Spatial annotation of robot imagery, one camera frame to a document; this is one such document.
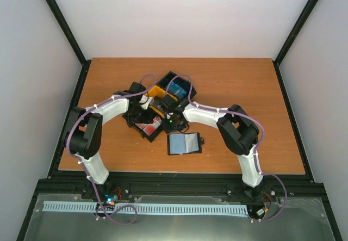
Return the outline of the black card holder wallet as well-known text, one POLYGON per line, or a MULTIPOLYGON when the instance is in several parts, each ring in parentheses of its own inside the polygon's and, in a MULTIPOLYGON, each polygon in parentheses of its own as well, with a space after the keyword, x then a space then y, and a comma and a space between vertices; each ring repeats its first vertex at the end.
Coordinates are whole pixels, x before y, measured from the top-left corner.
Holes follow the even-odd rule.
POLYGON ((204 139, 199 133, 179 133, 167 135, 167 154, 169 156, 202 153, 204 139))

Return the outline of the red white credit cards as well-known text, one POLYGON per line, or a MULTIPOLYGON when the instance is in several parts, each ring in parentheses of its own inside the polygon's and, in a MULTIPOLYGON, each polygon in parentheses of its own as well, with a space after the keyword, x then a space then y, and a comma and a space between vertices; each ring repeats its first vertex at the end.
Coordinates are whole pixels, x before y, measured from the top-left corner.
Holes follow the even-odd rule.
POLYGON ((147 136, 151 136, 155 130, 161 125, 161 118, 158 116, 153 118, 151 123, 135 123, 135 125, 142 130, 147 136))

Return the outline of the black bin with red cards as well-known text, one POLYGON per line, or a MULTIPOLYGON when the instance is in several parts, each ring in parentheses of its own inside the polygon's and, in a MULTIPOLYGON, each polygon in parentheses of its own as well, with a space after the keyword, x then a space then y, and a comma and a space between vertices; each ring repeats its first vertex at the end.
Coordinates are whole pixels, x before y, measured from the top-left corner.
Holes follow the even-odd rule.
POLYGON ((129 128, 135 129, 142 138, 147 139, 149 142, 153 142, 163 130, 162 118, 151 110, 144 110, 134 115, 125 113, 122 117, 129 128))

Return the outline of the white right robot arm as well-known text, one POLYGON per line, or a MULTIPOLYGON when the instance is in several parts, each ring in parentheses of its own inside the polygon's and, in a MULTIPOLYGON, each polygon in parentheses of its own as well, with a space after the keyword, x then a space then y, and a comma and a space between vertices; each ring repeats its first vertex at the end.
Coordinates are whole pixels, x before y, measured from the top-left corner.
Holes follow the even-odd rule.
POLYGON ((177 107, 165 114, 165 118, 174 126, 200 123, 218 129, 227 148, 237 155, 243 183, 252 188, 260 185, 263 173, 257 147, 261 142, 259 132, 264 129, 241 106, 234 104, 229 108, 217 108, 193 102, 177 107))

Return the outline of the yellow bin with black cards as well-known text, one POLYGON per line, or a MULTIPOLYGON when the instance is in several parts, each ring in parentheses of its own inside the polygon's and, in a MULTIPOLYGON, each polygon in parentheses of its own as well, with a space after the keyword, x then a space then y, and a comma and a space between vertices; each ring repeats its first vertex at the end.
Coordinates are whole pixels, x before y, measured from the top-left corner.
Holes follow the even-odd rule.
POLYGON ((154 85, 148 92, 144 95, 153 97, 154 101, 148 107, 148 109, 154 111, 161 118, 165 118, 166 114, 161 107, 161 99, 165 96, 165 90, 158 85, 154 85))

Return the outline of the black bin with blue cards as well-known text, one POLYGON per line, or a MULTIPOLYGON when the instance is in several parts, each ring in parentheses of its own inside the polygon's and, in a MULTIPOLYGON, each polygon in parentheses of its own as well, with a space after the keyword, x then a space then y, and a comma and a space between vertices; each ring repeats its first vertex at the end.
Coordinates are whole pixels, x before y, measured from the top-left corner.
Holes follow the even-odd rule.
POLYGON ((188 98, 191 83, 183 77, 177 77, 172 82, 171 80, 177 75, 170 71, 156 85, 155 96, 163 98, 167 90, 167 94, 171 95, 178 102, 182 102, 188 98))

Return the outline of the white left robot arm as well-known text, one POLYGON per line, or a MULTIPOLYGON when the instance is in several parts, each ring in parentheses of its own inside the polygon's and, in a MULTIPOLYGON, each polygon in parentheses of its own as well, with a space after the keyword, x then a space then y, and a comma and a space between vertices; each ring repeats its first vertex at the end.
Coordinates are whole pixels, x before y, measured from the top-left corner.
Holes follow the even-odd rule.
POLYGON ((135 94, 120 92, 88 108, 74 107, 69 113, 62 144, 70 156, 77 158, 87 179, 95 183, 95 194, 102 199, 113 192, 113 185, 107 181, 109 171, 100 156, 103 125, 127 112, 130 100, 140 101, 143 96, 148 96, 147 90, 135 94))

